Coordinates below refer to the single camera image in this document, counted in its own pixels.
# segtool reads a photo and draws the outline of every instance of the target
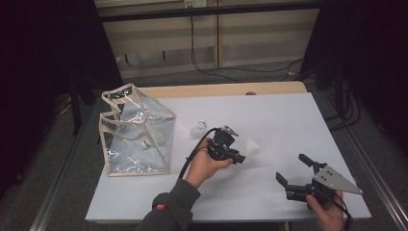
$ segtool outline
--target black curtain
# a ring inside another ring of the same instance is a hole
[[[92,0],[31,0],[0,3],[2,152],[0,197],[30,163],[54,99],[72,84],[85,103],[92,89],[123,83]]]

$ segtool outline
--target table surface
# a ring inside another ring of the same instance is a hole
[[[204,182],[199,189],[202,195],[192,208],[193,222],[314,218],[305,203],[286,200],[285,190],[274,179],[275,172],[279,171],[290,184],[311,182],[313,170],[297,159],[299,153],[328,163],[354,182],[313,96],[306,92],[302,83],[142,90],[157,97],[177,115],[170,174],[109,177],[104,168],[86,220],[98,223],[140,221],[150,211],[153,198],[158,193],[168,192],[174,185],[185,158],[198,142],[190,137],[190,129],[199,120],[205,120],[209,129],[229,125],[239,133],[233,148],[240,150],[246,139],[253,139],[262,152],[248,157],[242,165],[220,170]],[[248,91],[263,95],[243,95]],[[354,218],[370,218],[361,195],[345,193],[344,202]]]

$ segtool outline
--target transparent vinyl bag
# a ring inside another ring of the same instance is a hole
[[[169,174],[175,114],[132,84],[102,99],[112,109],[99,119],[109,176]]]

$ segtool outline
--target hand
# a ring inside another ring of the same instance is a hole
[[[229,167],[232,159],[225,161],[215,161],[208,155],[208,140],[206,138],[198,147],[198,152],[191,161],[189,173],[186,181],[192,184],[196,189],[207,179],[211,178],[217,170]]]
[[[343,198],[343,192],[336,191],[338,196],[335,196],[334,200],[343,205],[341,198]],[[318,231],[341,231],[344,230],[343,211],[333,205],[331,202],[327,202],[321,206],[318,201],[312,195],[307,195],[306,200],[312,210],[318,217]]]

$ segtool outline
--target metal rail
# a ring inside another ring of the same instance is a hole
[[[170,17],[232,14],[232,13],[261,13],[261,12],[296,11],[296,10],[319,9],[323,4],[340,4],[344,2],[346,1],[345,0],[342,0],[342,1],[340,0],[304,1],[304,2],[289,2],[289,3],[267,3],[267,4],[238,5],[238,6],[175,9],[175,10],[152,11],[152,12],[141,12],[141,13],[112,13],[112,14],[101,14],[99,16],[99,20],[102,22],[114,22],[114,21],[130,21],[130,20],[144,20],[144,19],[170,18]]]

